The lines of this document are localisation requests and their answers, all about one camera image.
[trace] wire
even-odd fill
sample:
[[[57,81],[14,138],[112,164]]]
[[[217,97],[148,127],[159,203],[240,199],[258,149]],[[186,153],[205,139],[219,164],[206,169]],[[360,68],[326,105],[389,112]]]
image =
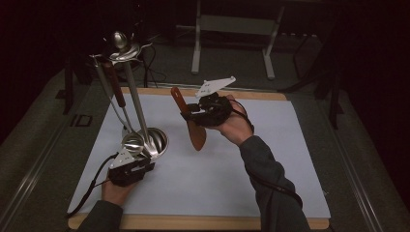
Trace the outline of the wire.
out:
[[[91,182],[90,187],[88,188],[87,192],[85,192],[85,194],[82,196],[81,201],[78,203],[77,207],[75,207],[75,209],[74,209],[71,213],[68,213],[68,214],[66,215],[66,218],[71,218],[73,215],[75,215],[75,214],[81,209],[81,207],[84,205],[85,201],[87,201],[87,199],[88,199],[88,197],[90,196],[90,194],[91,194],[91,192],[93,191],[93,189],[94,189],[96,186],[99,186],[99,185],[103,184],[103,183],[100,183],[100,184],[96,185],[97,178],[100,176],[100,172],[103,170],[103,167],[105,166],[105,164],[108,163],[109,160],[115,159],[115,157],[117,157],[117,155],[118,155],[118,153],[116,153],[116,154],[114,154],[114,155],[108,157],[108,158],[102,163],[102,165],[100,166],[99,170],[98,170],[97,173],[96,173],[96,176],[94,177],[93,181]]]
[[[247,121],[247,123],[249,124],[250,129],[252,130],[252,132],[255,133],[255,126],[250,122],[250,120],[249,120],[249,118],[248,118],[247,111],[245,110],[244,106],[243,106],[241,103],[239,103],[238,101],[236,101],[236,100],[230,100],[230,101],[236,102],[237,104],[239,104],[239,105],[244,109],[244,112],[245,112],[245,113],[242,113],[242,112],[240,112],[240,111],[238,111],[238,110],[236,110],[236,109],[234,109],[234,108],[232,108],[232,111],[235,112],[235,113],[237,113],[238,115],[242,116],[242,117],[245,119],[245,121]]]
[[[143,85],[144,85],[145,88],[148,87],[148,74],[150,74],[150,75],[151,75],[151,78],[152,78],[152,80],[153,80],[153,82],[154,82],[154,84],[155,84],[156,87],[158,88],[157,80],[155,79],[153,73],[157,73],[157,74],[162,75],[162,76],[163,76],[163,79],[161,79],[161,81],[165,81],[165,80],[167,79],[167,75],[166,75],[165,73],[157,72],[157,71],[151,69],[151,65],[153,64],[153,62],[154,62],[154,60],[155,60],[155,58],[156,58],[156,56],[157,56],[157,51],[155,50],[155,48],[154,48],[152,45],[151,45],[150,47],[151,47],[151,49],[153,49],[154,55],[153,55],[153,57],[151,58],[151,60],[150,60],[150,62],[148,63],[148,65],[147,65],[147,62],[145,61],[145,59],[142,57],[142,63],[143,63],[143,65],[144,65],[144,69],[145,69]]]
[[[261,184],[265,187],[268,187],[270,189],[276,190],[278,192],[281,192],[283,194],[286,194],[288,196],[293,197],[293,199],[295,199],[298,202],[299,206],[301,206],[301,208],[303,208],[304,203],[302,201],[302,198],[295,191],[262,180],[261,178],[257,177],[255,174],[253,174],[246,166],[245,166],[245,170],[247,171],[248,175],[254,181],[256,181],[257,183],[259,183],[259,184]]]
[[[161,35],[161,33],[158,33],[157,35],[155,35],[155,36],[153,36],[153,37],[147,39],[147,41],[148,41],[148,42],[153,42],[153,39],[155,39],[156,37],[159,37],[160,35]]]
[[[336,232],[336,230],[334,229],[334,227],[331,224],[329,224],[329,228],[332,230],[332,232]]]
[[[101,182],[101,183],[99,183],[99,184],[96,184],[96,185],[94,185],[94,188],[95,187],[98,187],[98,186],[100,186],[100,185],[103,185],[103,184],[105,184],[105,183],[107,183],[107,182],[109,182],[109,181],[111,181],[111,180],[105,180],[105,181],[103,181],[103,182]]]

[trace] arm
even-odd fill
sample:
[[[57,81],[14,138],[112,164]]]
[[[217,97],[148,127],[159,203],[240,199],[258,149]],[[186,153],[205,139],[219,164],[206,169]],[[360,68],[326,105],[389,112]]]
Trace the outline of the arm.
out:
[[[252,136],[240,146],[241,157],[247,169],[264,182],[295,190],[284,177],[284,169],[275,161],[265,142]],[[309,231],[308,221],[298,202],[284,193],[268,188],[250,178],[256,191],[256,202],[261,215],[262,231]]]
[[[232,107],[242,113],[245,110],[232,96]],[[245,167],[263,182],[295,190],[292,182],[284,177],[282,165],[275,161],[269,146],[253,132],[246,120],[238,114],[231,116],[221,125],[211,128],[220,131],[241,152]],[[275,191],[250,177],[256,191],[256,202],[261,215],[262,231],[309,231],[308,221],[298,202],[291,196]]]
[[[127,187],[119,187],[110,181],[102,184],[102,200],[82,221],[78,232],[112,232],[119,231],[121,218],[123,216],[122,205],[126,202],[129,194],[136,186],[136,183]]]

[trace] metal pole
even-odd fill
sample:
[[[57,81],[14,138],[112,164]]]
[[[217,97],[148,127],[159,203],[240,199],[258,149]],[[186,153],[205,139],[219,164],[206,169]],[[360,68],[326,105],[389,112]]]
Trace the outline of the metal pole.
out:
[[[147,125],[145,124],[144,113],[142,112],[141,102],[139,101],[138,92],[136,91],[135,82],[132,76],[132,69],[130,62],[123,62],[124,71],[126,73],[127,82],[130,87],[131,97],[133,101],[133,105],[135,106],[136,116],[138,116],[139,126],[141,126],[141,130],[143,132],[143,137],[146,143],[149,143],[150,139],[148,136]]]
[[[111,104],[112,108],[114,109],[115,114],[118,117],[118,120],[120,120],[121,124],[127,128],[128,132],[132,132],[132,126],[126,122],[120,117],[120,114],[117,111],[117,108],[115,107],[114,103],[111,100],[112,93],[108,87],[108,83],[106,82],[106,77],[105,73],[103,72],[103,68],[100,65],[100,62],[96,59],[97,56],[91,55],[91,58],[94,59],[94,68],[96,68],[97,75],[100,79],[100,82],[102,83],[102,88],[105,92],[105,95],[108,97],[109,103]]]

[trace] wooden table edge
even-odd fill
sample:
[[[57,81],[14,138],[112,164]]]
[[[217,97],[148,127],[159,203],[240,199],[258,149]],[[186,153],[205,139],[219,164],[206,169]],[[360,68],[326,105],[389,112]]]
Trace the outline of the wooden table edge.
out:
[[[76,229],[88,214],[76,214],[69,227]],[[310,229],[327,229],[327,218],[308,218]],[[260,230],[259,217],[123,215],[121,229],[132,230]]]
[[[121,90],[125,94],[130,92],[128,87],[122,87]],[[180,91],[184,97],[194,97],[198,89],[180,88]],[[137,88],[137,92],[141,95],[171,95],[170,88]],[[220,90],[218,94],[220,96],[232,95],[235,99],[286,101],[286,96],[281,93]]]

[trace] wooden paddle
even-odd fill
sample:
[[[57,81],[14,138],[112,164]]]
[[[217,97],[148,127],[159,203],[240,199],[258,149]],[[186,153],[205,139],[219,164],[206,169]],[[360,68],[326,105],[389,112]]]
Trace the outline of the wooden paddle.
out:
[[[171,95],[174,98],[175,102],[177,102],[181,113],[190,112],[188,105],[185,103],[185,100],[177,87],[172,87]],[[188,132],[190,133],[190,142],[192,142],[192,145],[196,151],[200,151],[205,144],[206,131],[203,127],[198,126],[192,120],[187,120],[187,125]]]

